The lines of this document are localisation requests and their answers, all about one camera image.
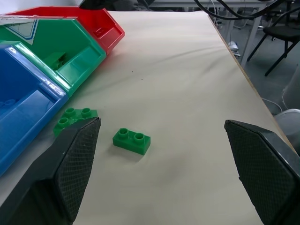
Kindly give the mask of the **small green two-stud block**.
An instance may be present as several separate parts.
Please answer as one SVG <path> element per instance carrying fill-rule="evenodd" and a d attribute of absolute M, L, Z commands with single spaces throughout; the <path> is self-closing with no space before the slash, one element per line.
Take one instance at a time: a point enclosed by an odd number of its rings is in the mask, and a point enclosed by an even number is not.
<path fill-rule="evenodd" d="M 150 147 L 151 138 L 143 133 L 121 128 L 112 138 L 112 142 L 116 147 L 145 155 Z"/>

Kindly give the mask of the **green plastic bin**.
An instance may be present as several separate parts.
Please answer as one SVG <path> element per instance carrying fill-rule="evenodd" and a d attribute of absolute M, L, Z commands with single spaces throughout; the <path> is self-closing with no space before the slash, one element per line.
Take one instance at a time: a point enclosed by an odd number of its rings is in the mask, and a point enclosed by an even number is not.
<path fill-rule="evenodd" d="M 71 97 L 106 58 L 105 50 L 76 19 L 5 17 L 0 43 L 10 44 Z M 65 63 L 48 67 L 44 58 L 65 52 Z"/>

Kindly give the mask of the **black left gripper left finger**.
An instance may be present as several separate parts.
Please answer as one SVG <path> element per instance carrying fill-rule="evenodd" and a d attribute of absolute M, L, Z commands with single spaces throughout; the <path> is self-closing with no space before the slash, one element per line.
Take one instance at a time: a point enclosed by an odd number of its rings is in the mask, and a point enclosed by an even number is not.
<path fill-rule="evenodd" d="M 89 182 L 101 119 L 66 127 L 0 206 L 0 225 L 73 225 Z"/>

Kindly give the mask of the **blue plastic bin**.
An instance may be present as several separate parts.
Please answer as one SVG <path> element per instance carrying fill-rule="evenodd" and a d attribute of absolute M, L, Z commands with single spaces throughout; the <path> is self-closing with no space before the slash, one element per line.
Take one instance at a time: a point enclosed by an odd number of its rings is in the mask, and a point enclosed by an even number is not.
<path fill-rule="evenodd" d="M 0 176 L 67 100 L 67 93 L 15 47 L 0 44 Z"/>

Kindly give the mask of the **large green four-stud block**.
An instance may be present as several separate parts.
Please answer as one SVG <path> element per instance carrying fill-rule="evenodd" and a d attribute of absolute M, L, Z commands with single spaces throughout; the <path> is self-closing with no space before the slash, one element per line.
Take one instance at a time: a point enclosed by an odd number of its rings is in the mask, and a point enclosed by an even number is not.
<path fill-rule="evenodd" d="M 63 129 L 66 127 L 81 121 L 90 118 L 98 117 L 97 110 L 90 109 L 90 108 L 83 108 L 83 109 L 74 109 L 68 108 L 64 111 L 61 118 L 58 120 L 57 124 L 53 128 L 53 133 L 57 137 Z"/>

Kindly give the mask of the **black office chair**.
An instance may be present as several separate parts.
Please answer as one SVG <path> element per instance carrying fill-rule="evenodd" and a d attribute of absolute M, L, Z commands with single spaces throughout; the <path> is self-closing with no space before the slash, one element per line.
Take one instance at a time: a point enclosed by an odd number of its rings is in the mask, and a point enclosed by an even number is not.
<path fill-rule="evenodd" d="M 267 70 L 264 76 L 268 76 L 270 72 L 281 62 L 283 58 L 286 58 L 288 53 L 300 42 L 300 25 L 289 25 L 288 19 L 286 19 L 285 25 L 277 26 L 277 24 L 284 18 L 289 16 L 294 12 L 299 12 L 298 20 L 300 23 L 300 7 L 294 8 L 283 13 L 270 27 L 264 28 L 264 36 L 259 41 L 259 43 L 255 46 L 254 50 L 250 53 L 247 58 L 247 61 L 253 57 L 255 52 L 267 38 L 267 36 L 272 36 L 273 38 L 282 40 L 285 42 L 284 53 L 277 59 L 277 61 Z"/>

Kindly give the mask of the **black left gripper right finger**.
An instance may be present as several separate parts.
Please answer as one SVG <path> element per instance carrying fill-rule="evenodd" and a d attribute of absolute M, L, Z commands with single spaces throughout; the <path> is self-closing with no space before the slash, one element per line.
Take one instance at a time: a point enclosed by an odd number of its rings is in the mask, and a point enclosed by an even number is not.
<path fill-rule="evenodd" d="M 226 120 L 239 179 L 264 225 L 300 225 L 300 157 L 277 134 Z"/>

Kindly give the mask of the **white round bin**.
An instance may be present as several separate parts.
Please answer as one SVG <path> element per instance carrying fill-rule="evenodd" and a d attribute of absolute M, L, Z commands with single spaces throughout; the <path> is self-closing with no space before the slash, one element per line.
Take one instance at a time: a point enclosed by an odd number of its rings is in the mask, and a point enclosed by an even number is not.
<path fill-rule="evenodd" d="M 275 120 L 300 156 L 300 110 L 288 109 L 276 115 Z"/>

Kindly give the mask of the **red plastic bin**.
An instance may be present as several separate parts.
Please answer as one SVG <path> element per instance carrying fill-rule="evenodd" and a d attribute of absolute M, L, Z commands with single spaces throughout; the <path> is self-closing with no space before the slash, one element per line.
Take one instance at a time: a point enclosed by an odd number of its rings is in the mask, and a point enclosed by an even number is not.
<path fill-rule="evenodd" d="M 75 18 L 109 55 L 125 32 L 106 9 L 86 10 L 75 6 L 42 6 L 6 13 L 9 16 Z"/>

